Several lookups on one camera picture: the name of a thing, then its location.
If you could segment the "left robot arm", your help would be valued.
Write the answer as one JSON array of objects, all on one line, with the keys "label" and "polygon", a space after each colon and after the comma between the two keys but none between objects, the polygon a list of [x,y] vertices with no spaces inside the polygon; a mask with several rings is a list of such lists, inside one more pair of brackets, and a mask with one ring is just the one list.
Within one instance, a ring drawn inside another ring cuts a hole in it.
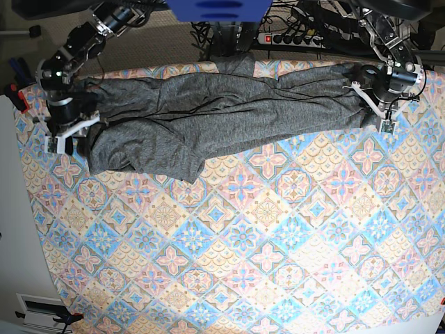
[{"label": "left robot arm", "polygon": [[401,37],[395,19],[417,21],[431,13],[431,1],[349,1],[351,14],[359,26],[369,35],[369,45],[383,62],[379,70],[364,65],[361,72],[371,81],[371,87],[363,89],[358,81],[352,81],[349,89],[366,102],[369,110],[378,117],[380,133],[393,134],[397,122],[393,108],[402,101],[418,99],[411,95],[411,87],[426,82],[426,71],[421,59]]}]

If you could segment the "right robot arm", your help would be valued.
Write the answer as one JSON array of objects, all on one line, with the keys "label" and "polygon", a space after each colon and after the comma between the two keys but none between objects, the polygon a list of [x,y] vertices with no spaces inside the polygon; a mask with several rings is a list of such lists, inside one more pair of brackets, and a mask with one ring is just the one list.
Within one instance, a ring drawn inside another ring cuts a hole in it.
[{"label": "right robot arm", "polygon": [[155,5],[142,2],[102,2],[90,7],[92,19],[74,28],[67,41],[49,59],[39,63],[36,80],[44,93],[50,116],[38,119],[44,126],[47,153],[73,153],[73,139],[85,137],[99,122],[97,98],[74,80],[82,66],[97,58],[106,41],[147,23]]}]

